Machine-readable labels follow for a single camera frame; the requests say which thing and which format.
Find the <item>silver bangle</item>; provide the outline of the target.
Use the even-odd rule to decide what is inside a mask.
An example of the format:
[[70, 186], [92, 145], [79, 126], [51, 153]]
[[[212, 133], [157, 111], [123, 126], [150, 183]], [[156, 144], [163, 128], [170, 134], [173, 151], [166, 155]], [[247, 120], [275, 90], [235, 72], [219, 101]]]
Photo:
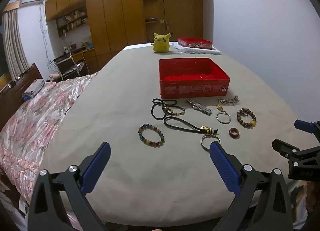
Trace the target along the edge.
[[231, 116], [227, 113], [227, 111], [222, 110], [216, 114], [216, 119], [221, 124], [229, 124], [231, 123]]

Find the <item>gold pendant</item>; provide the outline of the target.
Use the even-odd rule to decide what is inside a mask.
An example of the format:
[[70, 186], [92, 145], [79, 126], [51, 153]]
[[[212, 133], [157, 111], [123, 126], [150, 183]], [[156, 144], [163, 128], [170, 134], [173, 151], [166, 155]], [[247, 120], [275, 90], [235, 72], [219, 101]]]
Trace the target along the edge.
[[218, 109], [219, 111], [222, 111], [222, 110], [223, 110], [223, 107], [222, 107], [220, 104], [218, 104], [216, 107], [217, 107], [217, 109]]

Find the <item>silver metal wristwatch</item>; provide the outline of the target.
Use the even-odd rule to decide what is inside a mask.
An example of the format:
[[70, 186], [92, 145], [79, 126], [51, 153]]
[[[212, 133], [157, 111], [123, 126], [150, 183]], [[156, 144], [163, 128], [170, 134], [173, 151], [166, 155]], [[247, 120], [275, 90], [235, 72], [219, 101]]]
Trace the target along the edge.
[[207, 107], [203, 106], [199, 102], [196, 102], [192, 99], [187, 99], [186, 102], [194, 109], [197, 111], [200, 111], [201, 113], [210, 116], [212, 114], [212, 111], [208, 109]]

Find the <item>pink floral quilt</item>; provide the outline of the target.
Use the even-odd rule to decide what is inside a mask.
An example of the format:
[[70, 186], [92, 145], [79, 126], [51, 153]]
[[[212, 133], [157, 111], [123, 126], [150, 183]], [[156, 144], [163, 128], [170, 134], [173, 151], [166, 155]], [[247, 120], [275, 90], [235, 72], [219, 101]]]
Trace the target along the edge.
[[44, 153], [55, 132], [95, 76], [46, 82], [1, 130], [1, 168], [27, 202], [31, 201]]

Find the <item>dark wooden headboard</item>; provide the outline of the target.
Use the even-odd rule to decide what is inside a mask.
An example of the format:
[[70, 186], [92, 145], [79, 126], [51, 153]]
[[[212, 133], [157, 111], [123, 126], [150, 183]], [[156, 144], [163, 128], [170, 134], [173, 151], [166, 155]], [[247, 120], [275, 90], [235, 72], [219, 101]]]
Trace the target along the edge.
[[7, 121], [12, 117], [18, 108], [23, 104], [24, 100], [22, 94], [31, 85], [31, 83], [42, 75], [33, 63], [28, 71], [21, 75], [21, 77], [13, 82], [7, 84], [1, 91], [0, 101], [0, 127], [5, 126]]

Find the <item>red open tin box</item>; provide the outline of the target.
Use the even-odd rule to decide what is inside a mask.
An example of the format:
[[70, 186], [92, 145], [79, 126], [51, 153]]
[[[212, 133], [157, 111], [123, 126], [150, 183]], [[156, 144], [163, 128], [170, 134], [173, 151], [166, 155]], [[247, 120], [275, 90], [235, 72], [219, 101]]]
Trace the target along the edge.
[[227, 95], [230, 77], [210, 58], [160, 59], [158, 68], [163, 99]]

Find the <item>folded grey clothes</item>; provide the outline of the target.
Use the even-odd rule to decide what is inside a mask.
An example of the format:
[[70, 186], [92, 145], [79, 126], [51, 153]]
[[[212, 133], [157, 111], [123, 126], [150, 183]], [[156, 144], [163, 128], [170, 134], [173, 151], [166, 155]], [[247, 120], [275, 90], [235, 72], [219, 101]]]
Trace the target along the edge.
[[44, 86], [44, 79], [39, 78], [33, 81], [31, 85], [29, 85], [29, 87], [27, 87], [27, 89], [23, 92], [22, 94], [23, 100], [27, 101], [34, 98], [39, 93], [39, 91], [43, 88], [43, 86]]

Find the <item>red tin box lid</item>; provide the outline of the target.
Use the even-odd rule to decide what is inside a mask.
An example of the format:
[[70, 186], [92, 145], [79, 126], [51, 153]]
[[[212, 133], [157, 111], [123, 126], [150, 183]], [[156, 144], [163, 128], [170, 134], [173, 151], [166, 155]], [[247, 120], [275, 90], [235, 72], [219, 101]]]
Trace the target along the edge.
[[211, 41], [207, 41], [202, 38], [193, 37], [178, 37], [177, 42], [180, 46], [186, 48], [196, 48], [196, 49], [212, 49], [213, 45]]

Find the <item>black metal chair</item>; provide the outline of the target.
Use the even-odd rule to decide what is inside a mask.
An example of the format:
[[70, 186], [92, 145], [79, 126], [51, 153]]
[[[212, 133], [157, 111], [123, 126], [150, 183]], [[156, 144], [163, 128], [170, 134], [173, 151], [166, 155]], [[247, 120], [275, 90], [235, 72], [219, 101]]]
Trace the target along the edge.
[[60, 73], [62, 81], [72, 80], [88, 74], [85, 60], [83, 58], [74, 59], [71, 54], [64, 54], [54, 59], [54, 63]]

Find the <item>beige striped curtain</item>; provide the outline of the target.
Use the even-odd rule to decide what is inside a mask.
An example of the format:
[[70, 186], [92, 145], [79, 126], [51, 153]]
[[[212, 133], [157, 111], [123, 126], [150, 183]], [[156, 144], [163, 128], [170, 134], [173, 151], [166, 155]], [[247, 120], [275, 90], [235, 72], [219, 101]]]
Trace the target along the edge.
[[5, 11], [2, 16], [4, 52], [11, 79], [15, 81], [29, 68], [18, 26], [18, 11]]

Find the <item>wooden desk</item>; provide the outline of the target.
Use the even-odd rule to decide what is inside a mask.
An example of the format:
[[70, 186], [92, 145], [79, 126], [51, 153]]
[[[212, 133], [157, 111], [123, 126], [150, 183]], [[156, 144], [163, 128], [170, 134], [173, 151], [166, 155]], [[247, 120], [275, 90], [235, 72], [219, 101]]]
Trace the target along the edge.
[[94, 48], [80, 51], [77, 54], [73, 54], [72, 57], [75, 62], [84, 60], [89, 74], [93, 74], [100, 70]]

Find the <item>yellow Pikachu plush toy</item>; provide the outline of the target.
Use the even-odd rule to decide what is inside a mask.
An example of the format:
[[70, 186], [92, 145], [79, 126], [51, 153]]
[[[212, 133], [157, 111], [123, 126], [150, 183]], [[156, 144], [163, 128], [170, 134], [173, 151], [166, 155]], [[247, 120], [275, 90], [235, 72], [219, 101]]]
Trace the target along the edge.
[[153, 46], [153, 51], [157, 53], [168, 52], [170, 48], [169, 39], [172, 36], [172, 33], [168, 33], [167, 35], [159, 35], [157, 33], [154, 33], [153, 36], [154, 40], [151, 44]]

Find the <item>wooden door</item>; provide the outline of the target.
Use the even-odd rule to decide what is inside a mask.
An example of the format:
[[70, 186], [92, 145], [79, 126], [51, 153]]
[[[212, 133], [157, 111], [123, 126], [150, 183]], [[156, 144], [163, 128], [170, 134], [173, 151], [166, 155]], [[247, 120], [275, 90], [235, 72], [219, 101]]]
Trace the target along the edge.
[[163, 0], [165, 31], [172, 41], [203, 37], [203, 0]]

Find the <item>wooden wardrobe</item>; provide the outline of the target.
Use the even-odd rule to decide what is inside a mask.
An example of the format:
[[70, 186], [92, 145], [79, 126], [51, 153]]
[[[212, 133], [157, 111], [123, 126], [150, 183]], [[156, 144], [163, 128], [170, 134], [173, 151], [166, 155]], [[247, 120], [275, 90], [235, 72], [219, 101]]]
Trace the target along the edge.
[[47, 20], [85, 5], [99, 69], [125, 46], [147, 43], [165, 31], [163, 0], [47, 0]]

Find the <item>wall bookshelf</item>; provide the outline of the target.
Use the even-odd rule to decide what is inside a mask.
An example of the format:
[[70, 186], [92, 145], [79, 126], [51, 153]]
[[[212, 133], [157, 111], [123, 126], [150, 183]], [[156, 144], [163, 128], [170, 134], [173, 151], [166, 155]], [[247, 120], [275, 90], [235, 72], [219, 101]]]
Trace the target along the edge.
[[59, 37], [81, 28], [88, 23], [88, 14], [85, 5], [60, 16], [56, 19], [57, 34]]

